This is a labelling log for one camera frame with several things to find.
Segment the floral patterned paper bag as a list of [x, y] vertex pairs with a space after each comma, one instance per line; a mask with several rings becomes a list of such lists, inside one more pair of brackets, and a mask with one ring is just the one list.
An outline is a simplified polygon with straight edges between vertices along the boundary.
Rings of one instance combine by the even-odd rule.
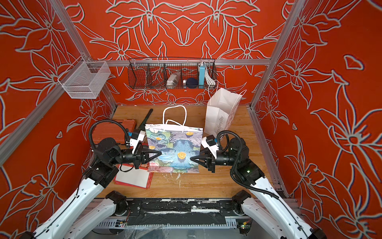
[[162, 154], [149, 162], [149, 172], [160, 173], [199, 173], [199, 165], [191, 160], [200, 154], [204, 130], [201, 127], [186, 126], [187, 109], [183, 122], [165, 117], [163, 110], [162, 123], [147, 124], [145, 132], [149, 149]]

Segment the red RICH paper bag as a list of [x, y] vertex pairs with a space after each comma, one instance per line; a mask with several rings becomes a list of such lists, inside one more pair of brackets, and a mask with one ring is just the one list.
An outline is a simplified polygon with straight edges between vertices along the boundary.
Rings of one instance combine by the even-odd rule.
[[135, 169], [130, 164], [123, 164], [121, 171], [114, 178], [117, 185], [138, 187], [148, 189], [151, 186], [153, 172], [149, 172], [145, 167]]

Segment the white paper bag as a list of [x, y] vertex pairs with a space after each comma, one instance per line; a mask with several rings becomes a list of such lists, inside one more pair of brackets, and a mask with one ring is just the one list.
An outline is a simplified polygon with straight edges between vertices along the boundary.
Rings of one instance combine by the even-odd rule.
[[214, 137], [223, 130], [228, 130], [233, 122], [239, 103], [246, 93], [240, 94], [220, 88], [207, 104], [204, 132]]

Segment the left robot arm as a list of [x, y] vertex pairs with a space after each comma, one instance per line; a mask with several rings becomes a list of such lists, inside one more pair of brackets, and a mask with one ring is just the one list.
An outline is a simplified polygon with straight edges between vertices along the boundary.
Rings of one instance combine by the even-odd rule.
[[132, 164], [134, 169], [147, 164], [162, 153], [150, 149], [142, 142], [148, 118], [132, 133], [121, 123], [109, 120], [120, 127], [124, 134], [126, 149], [121, 149], [114, 138], [108, 137], [94, 143], [93, 131], [105, 120], [95, 122], [89, 129], [89, 142], [94, 152], [94, 160], [83, 173], [78, 188], [67, 201], [41, 226], [33, 232], [24, 232], [22, 239], [82, 239], [99, 223], [116, 212], [124, 214], [129, 205], [126, 197], [112, 191], [94, 209], [81, 217], [81, 213], [91, 201], [105, 189], [114, 177], [122, 171], [123, 164]]

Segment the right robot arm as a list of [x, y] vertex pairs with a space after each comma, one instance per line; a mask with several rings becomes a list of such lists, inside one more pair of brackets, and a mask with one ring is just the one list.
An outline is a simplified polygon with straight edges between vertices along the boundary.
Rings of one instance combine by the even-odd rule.
[[238, 134], [223, 130], [202, 139], [203, 149], [191, 161], [215, 172], [229, 166], [230, 177], [244, 187], [232, 197], [235, 213], [249, 216], [273, 239], [325, 239], [321, 229], [306, 223], [273, 188], [264, 172], [249, 158], [249, 148]]

